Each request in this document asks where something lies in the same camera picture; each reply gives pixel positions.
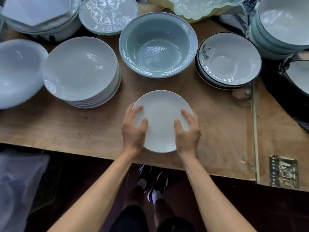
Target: person's right arm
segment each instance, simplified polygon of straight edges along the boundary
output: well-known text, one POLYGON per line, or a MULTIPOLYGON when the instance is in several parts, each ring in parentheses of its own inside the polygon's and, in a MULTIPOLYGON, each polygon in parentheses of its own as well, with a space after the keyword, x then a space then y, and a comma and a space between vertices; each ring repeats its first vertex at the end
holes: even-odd
POLYGON ((204 224, 208 232, 256 232, 215 185, 196 157, 201 136, 197 115, 194 117, 181 110, 190 129, 184 131, 179 120, 175 120, 176 147, 183 161, 187 176, 195 194, 204 224))

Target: forearm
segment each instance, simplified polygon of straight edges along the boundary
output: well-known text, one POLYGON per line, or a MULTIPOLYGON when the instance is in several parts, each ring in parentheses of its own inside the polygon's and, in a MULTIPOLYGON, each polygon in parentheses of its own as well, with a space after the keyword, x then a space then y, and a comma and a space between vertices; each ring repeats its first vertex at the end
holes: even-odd
POLYGON ((196 157, 187 155, 183 163, 207 231, 256 231, 222 194, 196 157))
POLYGON ((48 232, 99 231, 110 212, 119 186, 132 162, 133 153, 122 152, 104 174, 48 232))

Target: shorts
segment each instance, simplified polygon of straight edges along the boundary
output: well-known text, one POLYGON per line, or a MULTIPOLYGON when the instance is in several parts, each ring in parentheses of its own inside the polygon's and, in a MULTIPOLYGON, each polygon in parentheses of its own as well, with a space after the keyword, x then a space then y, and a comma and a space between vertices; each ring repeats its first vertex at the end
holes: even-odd
MULTIPOLYGON (((149 232, 146 215, 139 206, 130 205, 118 216, 109 232, 149 232)), ((158 232, 195 232, 190 222, 179 217, 166 219, 158 232)))

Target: person's left arm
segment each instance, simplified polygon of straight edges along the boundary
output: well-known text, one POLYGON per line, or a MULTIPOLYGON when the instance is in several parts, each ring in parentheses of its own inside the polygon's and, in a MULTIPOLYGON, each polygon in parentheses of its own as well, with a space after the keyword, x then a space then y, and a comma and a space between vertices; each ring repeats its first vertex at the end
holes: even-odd
POLYGON ((136 127, 133 119, 143 106, 132 110, 133 105, 128 107, 122 124, 124 149, 121 154, 48 232, 97 232, 101 229, 123 178, 145 142, 148 120, 144 119, 141 126, 136 127))

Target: shoe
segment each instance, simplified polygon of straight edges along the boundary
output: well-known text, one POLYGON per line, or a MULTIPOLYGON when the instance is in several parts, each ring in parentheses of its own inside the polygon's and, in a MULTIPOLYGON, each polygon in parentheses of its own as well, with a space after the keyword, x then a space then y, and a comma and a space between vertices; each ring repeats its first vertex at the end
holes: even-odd
POLYGON ((149 185, 152 183, 152 166, 141 164, 139 167, 139 178, 138 180, 144 179, 146 181, 145 192, 149 185))
POLYGON ((160 172, 160 174, 157 177, 157 182, 154 184, 154 187, 152 190, 148 192, 147 199, 149 202, 152 201, 152 192, 153 191, 160 191, 161 194, 163 194, 163 191, 168 186, 168 178, 170 176, 170 169, 163 170, 160 172))

